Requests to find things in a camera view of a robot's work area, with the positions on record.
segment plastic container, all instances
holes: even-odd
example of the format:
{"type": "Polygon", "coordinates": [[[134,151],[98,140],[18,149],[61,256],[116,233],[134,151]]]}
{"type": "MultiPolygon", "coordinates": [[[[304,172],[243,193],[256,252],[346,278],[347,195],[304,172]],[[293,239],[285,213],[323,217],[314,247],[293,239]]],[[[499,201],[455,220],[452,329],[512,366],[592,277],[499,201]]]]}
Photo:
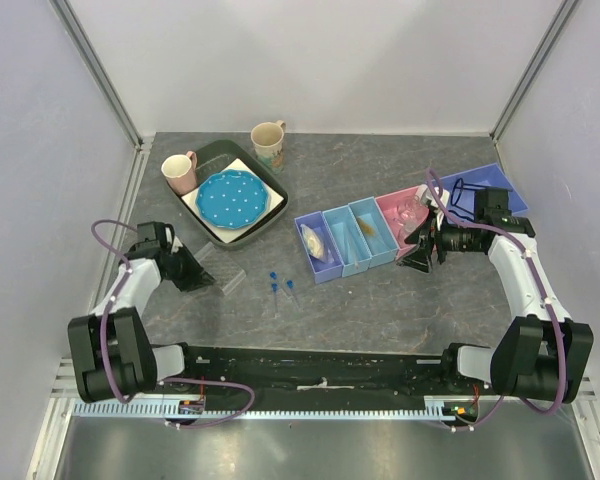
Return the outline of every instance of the plastic container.
{"type": "Polygon", "coordinates": [[[467,217],[467,219],[473,220],[475,192],[472,189],[480,187],[500,187],[509,190],[509,210],[514,215],[522,215],[529,210],[529,207],[524,203],[520,194],[516,192],[509,179],[496,163],[466,170],[454,175],[447,175],[440,180],[442,180],[444,189],[452,193],[450,204],[447,208],[458,215],[467,217]],[[456,185],[456,182],[458,187],[464,182],[466,188],[461,192],[456,188],[456,192],[454,193],[453,187],[456,185]]]}
{"type": "Polygon", "coordinates": [[[322,214],[344,265],[342,276],[367,271],[371,263],[371,252],[351,209],[348,206],[338,207],[322,214]]]}
{"type": "Polygon", "coordinates": [[[340,259],[340,254],[335,247],[335,242],[329,229],[327,228],[327,224],[321,212],[309,213],[308,215],[303,215],[301,217],[297,217],[294,219],[296,223],[296,229],[298,230],[298,236],[300,238],[300,242],[302,243],[302,248],[304,248],[304,252],[307,255],[307,260],[309,261],[309,265],[311,266],[311,270],[313,272],[313,277],[316,283],[328,282],[329,280],[333,280],[334,278],[340,278],[342,276],[342,260],[340,259]],[[330,263],[324,263],[320,260],[313,258],[309,255],[307,251],[307,246],[302,241],[302,231],[300,229],[300,225],[306,225],[311,228],[314,232],[316,232],[322,241],[325,243],[326,248],[331,252],[333,257],[333,261],[330,263]]]}
{"type": "Polygon", "coordinates": [[[242,267],[231,260],[226,252],[215,248],[211,242],[198,250],[193,257],[214,278],[214,286],[222,290],[225,296],[247,278],[242,267]]]}
{"type": "MultiPolygon", "coordinates": [[[[398,253],[394,258],[400,258],[406,253],[408,253],[415,245],[408,245],[404,243],[402,239],[398,240],[400,237],[400,230],[402,229],[402,224],[399,221],[398,216],[398,207],[401,203],[403,203],[407,198],[412,197],[418,191],[418,187],[406,188],[404,190],[400,190],[398,192],[389,193],[387,195],[383,195],[381,197],[376,197],[376,202],[378,203],[378,207],[382,211],[382,215],[384,219],[387,221],[387,225],[391,230],[391,234],[396,240],[398,244],[398,253]]],[[[424,212],[422,218],[419,218],[420,222],[424,222],[427,219],[428,212],[424,212]]]]}
{"type": "Polygon", "coordinates": [[[391,233],[375,198],[370,197],[352,202],[349,204],[349,208],[356,219],[362,220],[373,230],[373,232],[365,231],[366,229],[358,224],[371,251],[369,268],[392,262],[398,253],[398,242],[391,233]]]}
{"type": "Polygon", "coordinates": [[[280,216],[287,209],[289,204],[289,194],[286,189],[280,184],[280,181],[275,177],[273,172],[265,167],[261,162],[255,160],[249,155],[242,147],[231,140],[217,140],[209,145],[202,147],[196,151],[198,158],[198,167],[196,168],[196,175],[198,182],[202,184],[207,178],[214,173],[218,173],[225,169],[236,159],[239,158],[242,162],[249,167],[249,169],[266,183],[269,187],[275,190],[281,197],[282,202],[263,218],[261,218],[256,226],[246,232],[244,235],[236,238],[230,243],[225,243],[216,236],[184,203],[182,198],[176,195],[173,190],[169,188],[169,191],[178,199],[178,202],[182,205],[187,215],[193,219],[193,221],[205,232],[209,237],[209,240],[216,246],[225,250],[238,249],[266,231],[271,225],[273,225],[280,216]]]}

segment mug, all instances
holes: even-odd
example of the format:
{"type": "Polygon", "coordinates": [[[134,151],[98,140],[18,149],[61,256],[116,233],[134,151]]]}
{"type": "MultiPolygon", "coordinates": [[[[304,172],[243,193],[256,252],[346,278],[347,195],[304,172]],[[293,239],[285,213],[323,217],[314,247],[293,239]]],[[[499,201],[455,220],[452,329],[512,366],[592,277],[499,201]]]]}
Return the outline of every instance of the mug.
{"type": "Polygon", "coordinates": [[[251,141],[258,160],[279,173],[284,168],[284,151],[282,140],[287,124],[282,120],[265,122],[251,130],[251,141]]]}
{"type": "Polygon", "coordinates": [[[186,155],[171,155],[162,162],[162,174],[171,189],[179,196],[192,192],[198,186],[196,179],[196,152],[186,155]]]}

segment stone tabletop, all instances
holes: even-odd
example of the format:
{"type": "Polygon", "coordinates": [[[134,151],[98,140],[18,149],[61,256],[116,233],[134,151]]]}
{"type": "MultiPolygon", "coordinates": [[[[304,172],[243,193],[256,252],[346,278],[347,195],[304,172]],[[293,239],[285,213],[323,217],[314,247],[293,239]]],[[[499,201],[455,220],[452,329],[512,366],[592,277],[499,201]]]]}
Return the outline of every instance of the stone tabletop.
{"type": "MultiPolygon", "coordinates": [[[[207,237],[168,191],[160,165],[219,139],[252,151],[243,133],[156,135],[131,223],[172,223],[191,252],[202,248],[207,237]]],[[[164,282],[143,315],[153,343],[431,354],[451,342],[497,345],[510,313],[485,255],[450,254],[429,275],[388,264],[315,285],[293,222],[418,185],[428,166],[442,176],[497,162],[489,138],[289,134],[285,142],[286,213],[251,244],[225,253],[246,279],[226,297],[213,288],[180,293],[164,282]],[[279,293],[275,316],[272,270],[294,281],[302,309],[279,293]]]]}

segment green tray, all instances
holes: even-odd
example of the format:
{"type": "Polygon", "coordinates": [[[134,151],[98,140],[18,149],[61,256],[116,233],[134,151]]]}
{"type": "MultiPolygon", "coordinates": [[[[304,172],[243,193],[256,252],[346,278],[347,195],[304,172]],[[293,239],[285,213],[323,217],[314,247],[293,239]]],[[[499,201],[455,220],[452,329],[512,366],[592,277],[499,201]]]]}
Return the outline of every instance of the green tray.
{"type": "Polygon", "coordinates": [[[198,178],[199,184],[202,184],[202,182],[204,182],[214,173],[224,170],[236,158],[239,158],[247,167],[251,169],[253,173],[260,177],[260,180],[266,183],[282,197],[282,202],[280,202],[276,208],[267,213],[267,215],[265,215],[264,218],[262,218],[254,228],[248,232],[245,232],[233,242],[224,243],[211,230],[209,230],[202,220],[200,220],[200,218],[198,218],[198,216],[193,213],[189,207],[187,207],[184,201],[182,201],[182,199],[174,193],[173,195],[178,199],[182,207],[189,213],[191,218],[193,218],[193,221],[207,234],[207,237],[209,237],[214,245],[227,250],[238,249],[262,235],[262,233],[265,232],[271,225],[273,225],[287,209],[287,206],[289,205],[289,194],[274,176],[273,172],[262,163],[255,160],[237,143],[232,142],[231,140],[217,140],[199,150],[196,150],[196,156],[198,157],[196,177],[198,178]]]}

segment polka dot plate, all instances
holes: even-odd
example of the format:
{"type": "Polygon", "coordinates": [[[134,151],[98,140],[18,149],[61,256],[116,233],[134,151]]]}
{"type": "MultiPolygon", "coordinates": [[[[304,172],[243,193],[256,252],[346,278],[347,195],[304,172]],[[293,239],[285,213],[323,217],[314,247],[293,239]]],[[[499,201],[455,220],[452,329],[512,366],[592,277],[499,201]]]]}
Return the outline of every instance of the polka dot plate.
{"type": "Polygon", "coordinates": [[[269,193],[258,177],[241,170],[211,175],[198,190],[200,216],[218,228],[243,228],[266,212],[269,193]]]}

